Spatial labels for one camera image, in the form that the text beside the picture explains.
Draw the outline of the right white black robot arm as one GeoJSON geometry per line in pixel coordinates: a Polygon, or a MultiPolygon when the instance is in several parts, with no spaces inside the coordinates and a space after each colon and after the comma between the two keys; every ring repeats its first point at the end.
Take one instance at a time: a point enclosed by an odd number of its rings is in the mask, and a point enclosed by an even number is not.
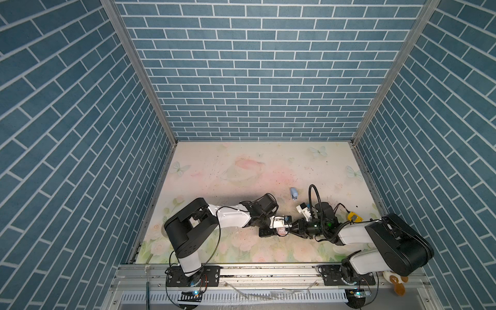
{"type": "Polygon", "coordinates": [[[340,263],[340,273],[347,282],[384,271],[406,277],[425,266],[434,256],[429,242],[394,213],[364,221],[348,211],[350,217],[340,222],[336,216],[337,209],[327,202],[314,207],[299,205],[297,210],[304,217],[284,231],[303,239],[338,246],[371,244],[371,249],[358,250],[340,263]]]}

